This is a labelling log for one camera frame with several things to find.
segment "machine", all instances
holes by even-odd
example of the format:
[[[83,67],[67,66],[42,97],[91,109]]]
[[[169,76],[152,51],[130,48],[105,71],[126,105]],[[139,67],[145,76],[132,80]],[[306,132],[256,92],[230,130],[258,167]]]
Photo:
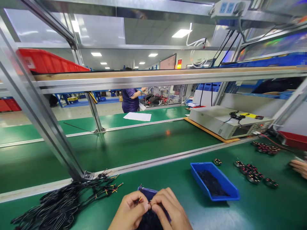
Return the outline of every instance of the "machine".
[[[248,116],[237,120],[231,118],[230,113],[233,112],[236,112],[236,110],[218,105],[191,108],[189,118],[226,140],[253,135],[254,132],[264,133],[274,121],[272,118],[263,117],[262,120],[258,120]],[[246,114],[246,112],[238,111],[236,114],[240,116],[240,114]]]

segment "wooden board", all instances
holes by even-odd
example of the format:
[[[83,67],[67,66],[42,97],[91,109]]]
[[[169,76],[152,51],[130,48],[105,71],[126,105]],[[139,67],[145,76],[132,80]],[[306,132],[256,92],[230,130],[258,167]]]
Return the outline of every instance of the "wooden board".
[[[78,72],[78,73],[50,73],[34,75],[36,81],[53,81],[69,79],[93,79],[93,78],[118,78],[118,77],[140,77],[140,76],[168,76],[178,74],[200,74],[200,73],[240,73],[257,71],[294,70],[296,66],[277,67],[243,67],[243,68],[209,68],[209,69],[181,69],[181,70],[145,70],[145,71],[115,71],[115,72]]]
[[[224,143],[226,144],[229,144],[229,143],[232,143],[232,142],[236,142],[236,141],[239,141],[240,139],[239,138],[234,138],[234,139],[229,139],[229,140],[226,140],[224,138],[222,138],[221,136],[217,135],[216,133],[210,131],[209,129],[206,129],[204,126],[201,126],[200,124],[196,123],[195,121],[192,121],[191,119],[189,119],[188,117],[185,117],[184,120],[190,122],[191,124],[195,125],[196,127],[202,129],[203,131],[211,134],[212,136],[216,137],[217,139],[223,141]]]

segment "display screen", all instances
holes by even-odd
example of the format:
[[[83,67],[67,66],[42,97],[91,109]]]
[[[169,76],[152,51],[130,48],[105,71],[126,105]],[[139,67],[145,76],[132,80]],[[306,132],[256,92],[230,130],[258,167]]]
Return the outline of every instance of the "display screen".
[[[250,130],[250,128],[253,125],[245,125],[245,126],[241,126],[241,127],[237,127],[236,131],[233,133],[232,136],[241,136],[241,135],[245,135],[248,133],[248,131]]]

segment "person's arm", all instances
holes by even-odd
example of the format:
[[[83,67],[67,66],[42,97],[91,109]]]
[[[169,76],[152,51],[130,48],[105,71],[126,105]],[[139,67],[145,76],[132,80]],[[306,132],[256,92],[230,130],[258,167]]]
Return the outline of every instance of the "person's arm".
[[[131,96],[130,98],[131,98],[131,99],[137,98],[137,97],[140,96],[140,95],[142,94],[142,92],[145,91],[146,89],[147,89],[147,87],[141,88],[141,90],[135,92],[135,93],[133,94],[133,96]]]

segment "power outlet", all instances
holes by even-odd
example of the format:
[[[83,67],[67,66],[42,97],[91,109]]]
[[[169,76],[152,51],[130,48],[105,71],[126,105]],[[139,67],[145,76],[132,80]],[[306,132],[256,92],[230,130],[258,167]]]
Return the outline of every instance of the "power outlet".
[[[225,13],[228,3],[222,3],[220,8],[220,13]]]
[[[226,13],[232,13],[234,8],[234,3],[229,3]]]

